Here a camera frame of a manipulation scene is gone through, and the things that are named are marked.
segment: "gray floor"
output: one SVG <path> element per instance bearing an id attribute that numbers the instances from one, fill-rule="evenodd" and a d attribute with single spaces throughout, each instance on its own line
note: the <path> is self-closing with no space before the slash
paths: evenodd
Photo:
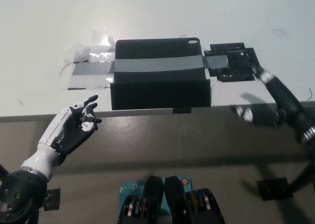
<path id="1" fill-rule="evenodd" d="M 0 124 L 0 163 L 9 171 L 35 150 L 48 122 Z M 227 224 L 315 223 L 311 186 L 284 201 L 263 202 L 257 180 L 292 180 L 306 164 L 289 129 L 252 128 L 233 115 L 106 118 L 49 183 L 61 187 L 60 210 L 41 212 L 43 224 L 116 223 L 121 184 L 149 175 L 189 175 L 210 188 Z"/>

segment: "white table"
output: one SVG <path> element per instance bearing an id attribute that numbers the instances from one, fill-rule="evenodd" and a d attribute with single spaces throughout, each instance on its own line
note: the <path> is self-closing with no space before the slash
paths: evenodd
<path id="1" fill-rule="evenodd" d="M 0 7 L 0 121 L 47 118 L 95 93 L 100 116 L 171 113 L 112 111 L 109 89 L 66 90 L 65 53 L 99 28 L 115 40 L 198 37 L 203 49 L 244 42 L 301 102 L 309 88 L 315 93 L 315 0 L 0 0 Z M 211 84 L 212 107 L 274 103 L 258 81 Z"/>

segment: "plastic wrap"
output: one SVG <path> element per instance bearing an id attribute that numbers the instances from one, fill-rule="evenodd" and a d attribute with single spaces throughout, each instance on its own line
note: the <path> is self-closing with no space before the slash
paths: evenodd
<path id="1" fill-rule="evenodd" d="M 115 42 L 107 29 L 94 30 L 90 44 L 77 43 L 66 55 L 73 64 L 68 89 L 109 88 L 114 79 Z"/>

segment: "hole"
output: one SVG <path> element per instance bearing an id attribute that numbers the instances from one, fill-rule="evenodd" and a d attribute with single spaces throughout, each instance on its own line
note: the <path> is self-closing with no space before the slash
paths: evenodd
<path id="1" fill-rule="evenodd" d="M 197 40 L 189 40 L 188 43 L 198 43 Z"/>

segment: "white robotic hand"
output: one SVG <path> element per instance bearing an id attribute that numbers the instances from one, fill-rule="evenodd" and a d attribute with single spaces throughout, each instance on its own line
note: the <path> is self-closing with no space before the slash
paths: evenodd
<path id="1" fill-rule="evenodd" d="M 90 104 L 97 98 L 98 95 L 94 95 L 83 104 L 64 108 L 57 114 L 39 140 L 35 154 L 24 161 L 20 169 L 49 181 L 53 169 L 98 130 L 97 123 L 102 119 L 95 118 L 93 109 L 97 103 Z"/>

